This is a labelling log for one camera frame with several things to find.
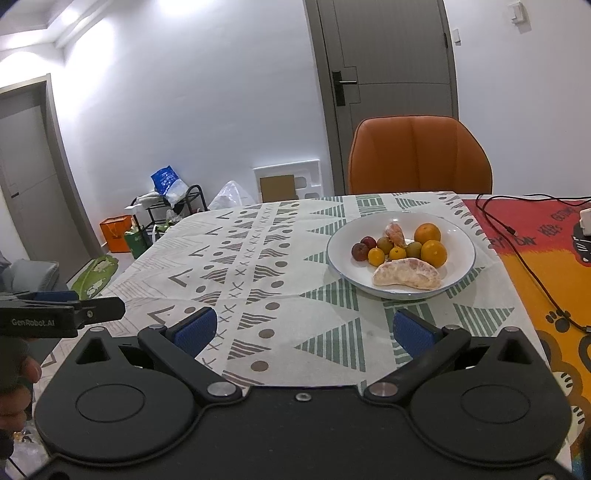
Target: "blue gripper pad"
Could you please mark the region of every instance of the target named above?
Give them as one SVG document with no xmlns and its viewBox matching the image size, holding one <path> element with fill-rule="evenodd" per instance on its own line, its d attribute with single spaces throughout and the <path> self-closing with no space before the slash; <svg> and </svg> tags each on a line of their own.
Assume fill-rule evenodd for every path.
<svg viewBox="0 0 591 480">
<path fill-rule="evenodd" d="M 217 333 L 217 315 L 204 307 L 166 330 L 164 336 L 183 352 L 195 358 Z"/>
<path fill-rule="evenodd" d="M 34 300 L 37 301 L 78 301 L 78 294 L 73 291 L 38 291 Z"/>
<path fill-rule="evenodd" d="M 397 310 L 392 321 L 394 338 L 413 358 L 433 348 L 441 339 L 441 330 L 407 309 Z"/>
</svg>

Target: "green bag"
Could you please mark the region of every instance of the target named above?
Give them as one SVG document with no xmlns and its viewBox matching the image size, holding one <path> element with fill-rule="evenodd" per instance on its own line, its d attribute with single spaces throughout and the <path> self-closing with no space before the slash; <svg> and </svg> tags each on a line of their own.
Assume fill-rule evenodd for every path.
<svg viewBox="0 0 591 480">
<path fill-rule="evenodd" d="M 125 242 L 131 250 L 134 259 L 137 260 L 151 246 L 145 230 L 139 232 L 125 232 Z"/>
</svg>

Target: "human hand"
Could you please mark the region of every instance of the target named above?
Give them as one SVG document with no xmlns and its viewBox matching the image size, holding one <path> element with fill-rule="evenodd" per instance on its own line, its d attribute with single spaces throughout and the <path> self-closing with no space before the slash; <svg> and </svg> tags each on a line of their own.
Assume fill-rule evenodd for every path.
<svg viewBox="0 0 591 480">
<path fill-rule="evenodd" d="M 20 375 L 32 383 L 41 378 L 41 366 L 31 357 L 21 364 Z M 0 430 L 20 432 L 25 426 L 27 415 L 25 409 L 31 403 L 31 394 L 24 385 L 8 393 L 0 393 Z"/>
</svg>

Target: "black cable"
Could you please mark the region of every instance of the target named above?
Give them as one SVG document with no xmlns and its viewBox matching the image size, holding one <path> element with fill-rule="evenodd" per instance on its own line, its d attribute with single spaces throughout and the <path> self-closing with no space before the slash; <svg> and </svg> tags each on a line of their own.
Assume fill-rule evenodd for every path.
<svg viewBox="0 0 591 480">
<path fill-rule="evenodd" d="M 23 478 L 27 478 L 27 476 L 25 475 L 25 473 L 18 467 L 18 465 L 16 463 L 14 463 L 14 460 L 12 460 L 11 458 L 9 458 L 8 461 L 12 464 L 12 466 L 14 468 L 16 468 L 18 470 L 18 473 L 20 473 Z"/>
<path fill-rule="evenodd" d="M 539 277 L 534 273 L 534 271 L 530 268 L 530 266 L 527 264 L 527 262 L 521 256 L 521 254 L 519 253 L 519 250 L 517 250 L 517 247 L 513 244 L 513 242 L 509 238 L 506 237 L 506 235 L 503 232 L 501 232 L 496 227 L 496 225 L 493 222 L 491 222 L 491 219 L 493 219 L 495 222 L 497 222 L 500 225 L 502 225 L 503 228 L 508 233 L 511 234 L 511 236 L 515 236 L 515 234 L 516 234 L 515 229 L 514 228 L 511 228 L 507 224 L 501 222 L 499 219 L 497 219 L 496 217 L 494 217 L 494 215 L 492 215 L 491 213 L 489 213 L 489 212 L 486 211 L 486 206 L 491 202 L 491 200 L 495 200 L 495 199 L 499 199 L 499 198 L 522 200 L 524 202 L 547 202 L 549 200 L 555 200 L 555 201 L 558 201 L 558 202 L 560 202 L 560 203 L 562 203 L 564 205 L 568 205 L 568 206 L 571 206 L 571 207 L 581 207 L 581 206 L 583 206 L 583 205 L 591 202 L 591 197 L 569 197 L 569 198 L 566 198 L 565 197 L 565 198 L 561 198 L 560 199 L 560 198 L 557 198 L 557 197 L 553 197 L 552 195 L 546 195 L 546 194 L 526 195 L 526 197 L 544 197 L 544 198 L 542 198 L 542 199 L 533 199 L 533 198 L 514 197 L 514 196 L 509 196 L 509 195 L 493 195 L 490 198 L 486 199 L 485 202 L 484 202 L 484 204 L 481 206 L 481 205 L 479 205 L 478 201 L 482 200 L 482 195 L 478 195 L 478 197 L 476 197 L 476 208 L 482 212 L 482 214 L 484 215 L 485 219 L 488 221 L 488 223 L 494 229 L 494 231 L 496 233 L 498 233 L 507 242 L 507 244 L 511 247 L 511 249 L 515 252 L 515 255 L 517 256 L 517 258 L 519 258 L 519 261 L 521 262 L 521 264 L 525 267 L 525 269 L 529 272 L 529 274 L 532 276 L 532 278 L 540 286 L 540 288 L 546 294 L 546 296 L 548 297 L 548 299 L 552 303 L 552 305 L 554 305 L 554 307 L 556 308 L 557 315 L 559 315 L 559 316 L 567 319 L 571 325 L 573 325 L 575 328 L 577 328 L 578 330 L 582 331 L 583 333 L 591 333 L 591 326 L 589 326 L 589 325 L 587 325 L 587 326 L 579 325 L 570 316 L 567 316 L 567 315 L 564 314 L 564 310 L 554 300 L 554 297 L 550 294 L 550 292 L 548 291 L 548 289 L 545 287 L 544 283 L 539 279 Z M 584 201 L 581 202 L 581 203 L 578 203 L 578 204 L 569 203 L 569 202 L 574 201 L 574 200 L 584 200 Z"/>
</svg>

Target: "cardboard box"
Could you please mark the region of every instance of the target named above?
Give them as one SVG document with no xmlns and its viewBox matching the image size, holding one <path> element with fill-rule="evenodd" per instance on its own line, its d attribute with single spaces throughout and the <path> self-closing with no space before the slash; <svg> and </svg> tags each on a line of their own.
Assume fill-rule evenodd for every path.
<svg viewBox="0 0 591 480">
<path fill-rule="evenodd" d="M 280 175 L 278 177 L 263 177 L 261 182 L 262 201 L 286 202 L 298 200 L 296 193 L 296 181 L 293 175 Z"/>
</svg>

